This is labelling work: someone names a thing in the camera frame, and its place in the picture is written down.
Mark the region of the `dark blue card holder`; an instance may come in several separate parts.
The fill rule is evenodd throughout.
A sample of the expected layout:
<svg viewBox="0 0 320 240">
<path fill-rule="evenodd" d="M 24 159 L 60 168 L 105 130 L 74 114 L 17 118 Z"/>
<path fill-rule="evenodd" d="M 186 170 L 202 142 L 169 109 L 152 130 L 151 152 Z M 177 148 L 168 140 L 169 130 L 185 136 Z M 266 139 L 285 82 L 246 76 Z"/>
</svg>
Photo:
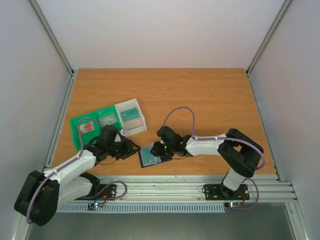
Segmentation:
<svg viewBox="0 0 320 240">
<path fill-rule="evenodd" d="M 161 163 L 165 163 L 171 161 L 172 157 L 167 156 L 154 156 L 151 154 L 151 149 L 153 144 L 143 147 L 138 151 L 138 157 L 141 168 L 146 168 L 154 165 L 158 165 Z"/>
</svg>

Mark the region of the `teal VIP card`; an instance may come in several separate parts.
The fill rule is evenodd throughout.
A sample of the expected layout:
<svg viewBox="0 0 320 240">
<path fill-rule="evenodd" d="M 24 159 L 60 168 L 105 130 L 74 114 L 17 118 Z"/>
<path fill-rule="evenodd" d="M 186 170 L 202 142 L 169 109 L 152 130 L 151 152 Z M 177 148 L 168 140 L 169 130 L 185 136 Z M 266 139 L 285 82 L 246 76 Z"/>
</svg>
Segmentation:
<svg viewBox="0 0 320 240">
<path fill-rule="evenodd" d="M 144 147 L 140 151 L 142 165 L 144 167 L 156 165 L 161 161 L 161 159 L 159 157 L 152 155 L 150 153 L 150 150 L 151 150 L 150 147 Z"/>
</svg>

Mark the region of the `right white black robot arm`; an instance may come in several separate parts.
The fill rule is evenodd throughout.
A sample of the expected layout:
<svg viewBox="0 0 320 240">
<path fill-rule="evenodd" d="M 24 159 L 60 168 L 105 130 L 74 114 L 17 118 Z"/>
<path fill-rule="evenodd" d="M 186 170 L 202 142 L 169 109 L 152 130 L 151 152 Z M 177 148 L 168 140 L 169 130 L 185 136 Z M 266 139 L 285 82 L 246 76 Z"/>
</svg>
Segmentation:
<svg viewBox="0 0 320 240">
<path fill-rule="evenodd" d="M 217 136 L 190 134 L 182 137 L 165 125 L 157 131 L 157 136 L 160 141 L 156 141 L 150 150 L 156 157 L 222 157 L 230 166 L 219 186 L 224 199 L 234 197 L 242 182 L 266 165 L 264 149 L 235 128 Z"/>
</svg>

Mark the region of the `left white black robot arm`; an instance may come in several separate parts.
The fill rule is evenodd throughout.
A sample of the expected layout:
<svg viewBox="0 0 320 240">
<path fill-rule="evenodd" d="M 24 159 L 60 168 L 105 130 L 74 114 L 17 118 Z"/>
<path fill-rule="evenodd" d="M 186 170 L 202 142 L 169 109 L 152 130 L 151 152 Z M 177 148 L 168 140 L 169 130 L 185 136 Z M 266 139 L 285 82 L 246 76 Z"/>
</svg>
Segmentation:
<svg viewBox="0 0 320 240">
<path fill-rule="evenodd" d="M 124 160 L 140 150 L 111 125 L 102 127 L 100 134 L 62 164 L 40 172 L 30 172 L 14 203 L 14 210 L 25 216 L 26 222 L 43 226 L 58 208 L 76 200 L 96 199 L 101 193 L 100 180 L 88 173 L 107 157 Z"/>
</svg>

